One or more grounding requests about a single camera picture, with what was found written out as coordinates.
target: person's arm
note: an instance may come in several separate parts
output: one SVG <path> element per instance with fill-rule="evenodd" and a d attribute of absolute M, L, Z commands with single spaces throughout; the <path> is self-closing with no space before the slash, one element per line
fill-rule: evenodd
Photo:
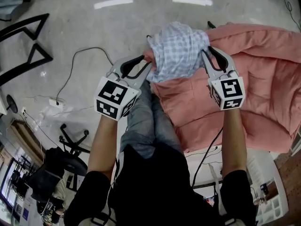
<path fill-rule="evenodd" d="M 92 143 L 88 172 L 98 171 L 111 179 L 116 160 L 117 121 L 102 116 Z"/>
<path fill-rule="evenodd" d="M 224 112 L 222 132 L 222 175 L 225 177 L 236 170 L 246 171 L 246 142 L 240 110 Z"/>
<path fill-rule="evenodd" d="M 256 207 L 246 173 L 246 142 L 239 109 L 226 110 L 222 133 L 222 203 L 229 215 L 255 225 Z"/>

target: gray jeans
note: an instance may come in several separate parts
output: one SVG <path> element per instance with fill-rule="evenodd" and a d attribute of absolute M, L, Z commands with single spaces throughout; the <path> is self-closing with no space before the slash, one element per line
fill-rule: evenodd
<path fill-rule="evenodd" d="M 127 131 L 121 138 L 120 152 L 131 145 L 143 158 L 150 158 L 154 144 L 164 143 L 183 153 L 170 119 L 164 113 L 160 100 L 151 93 L 150 84 L 141 86 L 142 94 L 127 116 Z"/>

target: black sleeve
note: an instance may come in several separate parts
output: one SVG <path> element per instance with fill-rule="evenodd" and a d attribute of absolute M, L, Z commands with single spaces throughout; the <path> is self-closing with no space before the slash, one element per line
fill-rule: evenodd
<path fill-rule="evenodd" d="M 65 226 L 77 226 L 96 217 L 104 208 L 110 189 L 109 179 L 101 172 L 87 173 L 64 217 Z"/>
<path fill-rule="evenodd" d="M 256 207 L 244 170 L 229 173 L 222 181 L 221 187 L 222 203 L 234 218 L 242 220 L 246 226 L 254 226 L 256 219 Z"/>

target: white floor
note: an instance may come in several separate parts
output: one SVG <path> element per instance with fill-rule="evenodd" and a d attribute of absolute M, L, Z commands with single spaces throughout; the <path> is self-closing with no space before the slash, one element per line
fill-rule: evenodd
<path fill-rule="evenodd" d="M 216 26 L 227 22 L 254 23 L 298 31 L 284 0 L 210 0 L 212 4 L 207 2 L 207 6 L 174 3 L 172 0 L 133 0 L 129 4 L 94 8 L 96 3 L 103 1 L 107 0 L 35 0 L 29 11 L 20 18 L 50 13 L 38 41 L 54 60 L 3 85 L 2 98 L 11 94 L 19 110 L 26 107 L 27 113 L 58 145 L 61 135 L 59 127 L 66 123 L 76 139 L 83 135 L 84 129 L 88 129 L 90 135 L 84 145 L 91 146 L 100 119 L 93 109 L 93 95 L 100 77 L 111 65 L 99 50 L 85 51 L 75 58 L 71 79 L 59 96 L 65 103 L 63 111 L 49 105 L 49 97 L 56 96 L 70 74 L 73 54 L 81 48 L 102 47 L 108 51 L 112 61 L 128 55 L 140 55 L 147 48 L 146 35 L 158 32 L 172 21 L 195 29 L 206 29 L 210 20 Z M 298 21 L 298 2 L 289 1 L 293 16 Z M 7 70 L 24 62 L 31 43 L 23 34 L 2 42 L 1 69 Z M 56 146 L 30 117 L 26 120 L 46 149 Z M 122 119 L 118 127 L 119 138 L 125 129 L 126 120 Z M 188 158 L 192 168 L 197 167 L 203 156 Z M 88 154 L 83 153 L 81 157 L 87 162 Z M 221 158 L 210 158 L 221 161 Z M 215 166 L 219 168 L 221 164 L 215 163 Z"/>

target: pink comforter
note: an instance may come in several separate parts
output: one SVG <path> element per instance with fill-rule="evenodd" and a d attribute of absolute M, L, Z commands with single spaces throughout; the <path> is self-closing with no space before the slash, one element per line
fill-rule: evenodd
<path fill-rule="evenodd" d="M 301 34 L 253 24 L 227 24 L 207 33 L 211 46 L 233 57 L 244 79 L 247 146 L 287 152 L 301 123 Z M 203 68 L 191 78 L 153 84 L 185 152 L 208 147 L 223 124 L 206 85 Z"/>

